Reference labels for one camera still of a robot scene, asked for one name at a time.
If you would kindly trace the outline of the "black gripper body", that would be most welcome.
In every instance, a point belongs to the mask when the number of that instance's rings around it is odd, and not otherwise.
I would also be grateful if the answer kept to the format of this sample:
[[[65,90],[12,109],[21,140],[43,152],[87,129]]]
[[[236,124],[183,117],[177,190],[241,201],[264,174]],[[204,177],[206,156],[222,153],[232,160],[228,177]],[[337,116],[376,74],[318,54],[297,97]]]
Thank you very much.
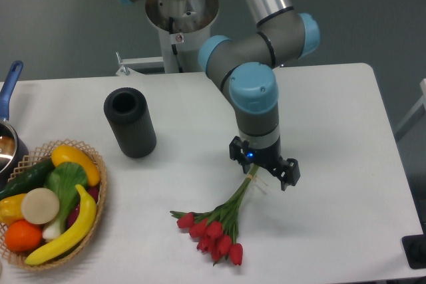
[[[242,153],[249,164],[256,164],[263,168],[274,168],[282,159],[280,138],[264,148],[254,146],[254,144],[245,140],[242,143]]]

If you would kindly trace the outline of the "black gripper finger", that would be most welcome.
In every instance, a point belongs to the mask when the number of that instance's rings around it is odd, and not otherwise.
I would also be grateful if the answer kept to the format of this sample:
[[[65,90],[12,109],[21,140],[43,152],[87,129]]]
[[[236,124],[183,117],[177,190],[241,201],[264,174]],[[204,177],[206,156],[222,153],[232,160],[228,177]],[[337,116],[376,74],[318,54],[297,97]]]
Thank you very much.
[[[301,176],[298,161],[294,158],[279,157],[272,161],[268,171],[279,179],[281,191],[285,191],[288,186],[295,186]]]
[[[249,172],[252,164],[252,152],[248,141],[235,136],[229,144],[229,155],[231,160],[237,161],[241,165],[244,174]]]

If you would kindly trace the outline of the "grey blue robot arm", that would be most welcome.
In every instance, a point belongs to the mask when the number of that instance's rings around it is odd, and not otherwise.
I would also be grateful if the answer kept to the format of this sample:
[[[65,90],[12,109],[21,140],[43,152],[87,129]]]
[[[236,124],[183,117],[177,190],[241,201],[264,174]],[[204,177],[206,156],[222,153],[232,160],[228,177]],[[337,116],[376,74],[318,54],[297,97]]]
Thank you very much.
[[[273,69],[316,50],[320,31],[291,0],[246,1],[257,30],[233,41],[210,33],[218,0],[144,0],[146,16],[158,31],[164,70],[204,72],[234,109],[239,134],[229,145],[231,159],[244,172],[253,165],[266,169],[286,188],[297,184],[300,169],[295,159],[281,155]]]

